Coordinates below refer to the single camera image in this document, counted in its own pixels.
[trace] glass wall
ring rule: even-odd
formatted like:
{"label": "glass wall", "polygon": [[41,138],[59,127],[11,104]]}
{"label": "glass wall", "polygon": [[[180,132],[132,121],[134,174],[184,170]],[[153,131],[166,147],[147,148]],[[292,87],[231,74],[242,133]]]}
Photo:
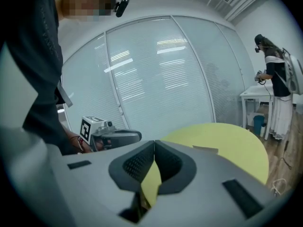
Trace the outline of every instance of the glass wall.
{"label": "glass wall", "polygon": [[218,27],[226,37],[233,50],[233,53],[237,58],[243,76],[245,89],[248,89],[250,86],[257,85],[253,77],[255,71],[252,67],[250,56],[248,55],[247,50],[245,49],[245,46],[237,32],[222,25],[218,25]]}
{"label": "glass wall", "polygon": [[214,102],[217,122],[240,125],[239,95],[245,90],[238,62],[218,26],[210,21],[175,17],[202,63]]}
{"label": "glass wall", "polygon": [[202,19],[174,19],[117,27],[67,60],[62,84],[73,102],[65,107],[73,132],[79,133],[82,116],[139,130],[144,140],[214,122],[214,116],[241,125],[239,95],[255,83],[237,33]]}
{"label": "glass wall", "polygon": [[127,122],[143,139],[214,121],[199,63],[171,18],[114,30],[107,34],[107,46]]}
{"label": "glass wall", "polygon": [[73,102],[65,110],[73,132],[79,134],[82,116],[111,120],[117,128],[125,128],[107,69],[103,35],[84,45],[64,64],[62,86]]}

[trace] wooden floor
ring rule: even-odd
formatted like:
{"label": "wooden floor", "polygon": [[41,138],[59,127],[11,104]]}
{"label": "wooden floor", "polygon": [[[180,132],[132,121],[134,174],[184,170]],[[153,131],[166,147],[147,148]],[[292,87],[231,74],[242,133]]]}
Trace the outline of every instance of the wooden floor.
{"label": "wooden floor", "polygon": [[[259,113],[265,114],[268,117],[268,105],[262,105]],[[298,114],[293,110],[293,120],[288,138],[284,139],[282,142],[277,142],[269,135],[268,140],[260,138],[262,141],[266,152],[268,154],[269,160],[269,174],[267,180],[267,187],[272,189],[273,182],[277,179],[284,180],[274,182],[276,188],[280,193],[285,193],[286,191],[295,188],[298,181],[303,175],[303,115]]]}

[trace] table leg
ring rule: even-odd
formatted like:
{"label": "table leg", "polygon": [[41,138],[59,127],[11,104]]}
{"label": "table leg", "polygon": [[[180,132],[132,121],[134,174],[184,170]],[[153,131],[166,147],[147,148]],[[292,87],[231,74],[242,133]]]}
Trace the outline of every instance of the table leg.
{"label": "table leg", "polygon": [[256,106],[256,99],[254,99],[254,112],[256,112],[257,111],[257,106]]}
{"label": "table leg", "polygon": [[242,127],[246,129],[247,115],[246,115],[246,101],[244,97],[242,97],[242,111],[243,111]]}
{"label": "table leg", "polygon": [[266,133],[265,133],[265,140],[268,139],[269,135],[269,129],[270,129],[270,124],[271,124],[271,116],[272,116],[272,109],[273,109],[273,97],[270,97],[269,100],[269,111],[268,111],[268,120],[267,120],[267,126],[266,126]]}

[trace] headset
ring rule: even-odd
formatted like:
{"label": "headset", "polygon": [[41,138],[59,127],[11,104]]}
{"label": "headset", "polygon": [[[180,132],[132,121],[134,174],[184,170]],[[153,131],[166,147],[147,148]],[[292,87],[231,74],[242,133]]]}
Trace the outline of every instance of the headset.
{"label": "headset", "polygon": [[114,12],[116,13],[117,17],[121,17],[123,15],[128,3],[129,3],[129,0],[121,0],[121,2],[118,1],[116,3],[116,5],[114,7]]}

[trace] yellow round table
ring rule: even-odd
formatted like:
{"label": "yellow round table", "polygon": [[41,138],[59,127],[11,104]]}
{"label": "yellow round table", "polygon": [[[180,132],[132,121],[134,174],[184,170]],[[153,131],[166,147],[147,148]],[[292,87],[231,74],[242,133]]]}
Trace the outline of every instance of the yellow round table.
{"label": "yellow round table", "polygon": [[[230,160],[263,184],[267,181],[269,163],[262,142],[239,126],[227,123],[196,124],[176,130],[161,140],[188,147],[214,148],[218,155]],[[141,184],[151,206],[156,202],[160,184],[160,172],[154,161]]]}

